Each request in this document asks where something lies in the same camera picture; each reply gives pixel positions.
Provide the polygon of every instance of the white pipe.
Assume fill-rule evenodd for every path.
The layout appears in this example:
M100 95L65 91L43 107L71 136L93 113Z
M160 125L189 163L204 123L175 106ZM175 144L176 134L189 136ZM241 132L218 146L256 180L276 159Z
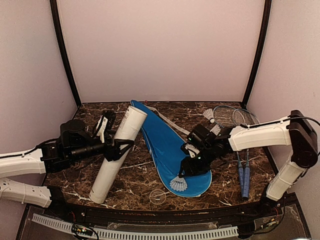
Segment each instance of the white pipe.
M114 139L134 141L146 117L147 114L144 111L141 111L134 106L129 106L118 130L116 131L116 134L114 135ZM103 160L89 195L93 202L102 204L106 200L108 192L114 183L116 176L128 155L128 152L129 151L127 151L119 160L116 161L107 161L106 159Z

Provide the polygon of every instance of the feather shuttlecock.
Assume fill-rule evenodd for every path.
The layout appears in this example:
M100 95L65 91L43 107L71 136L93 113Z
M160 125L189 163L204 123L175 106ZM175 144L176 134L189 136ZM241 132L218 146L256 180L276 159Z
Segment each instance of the feather shuttlecock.
M178 192L183 192L188 188L187 182L183 177L176 176L170 182L170 187Z
M218 125L215 125L210 132L213 132L215 135L218 135L221 131L221 128Z
M212 108L209 108L209 109L205 110L202 115L206 119L208 119L210 121L210 123L213 124L215 122L214 111L212 110Z

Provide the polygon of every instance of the blue racket grip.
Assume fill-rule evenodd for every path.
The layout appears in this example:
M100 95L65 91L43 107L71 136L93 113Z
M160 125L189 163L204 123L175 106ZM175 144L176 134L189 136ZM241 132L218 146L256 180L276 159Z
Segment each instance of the blue racket grip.
M242 167L238 167L239 173L239 181L240 181L240 188L241 188L241 195L244 195L244 169Z
M243 193L242 193L242 197L246 200L249 199L249 191L250 191L250 168L246 166L244 168Z

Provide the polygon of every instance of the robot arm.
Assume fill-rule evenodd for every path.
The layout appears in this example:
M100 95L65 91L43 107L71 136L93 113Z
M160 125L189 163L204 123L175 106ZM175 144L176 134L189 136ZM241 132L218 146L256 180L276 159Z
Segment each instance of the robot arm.
M294 110L289 117L252 126L236 126L221 129L218 135L197 125L188 135L188 144L199 153L181 161L179 176L196 176L207 172L210 163L227 153L244 149L291 145L293 154L280 169L266 190L266 197L278 201L296 180L318 161L317 133L303 119L300 111Z
M134 145L134 141L110 136L115 134L111 130L115 117L113 111L103 113L93 136L85 131L83 121L74 119L60 126L60 137L55 142L46 141L29 151L0 154L0 199L44 208L49 207L53 200L63 201L60 189L28 185L6 177L56 173L70 168L81 159L97 155L104 155L108 161L120 159Z

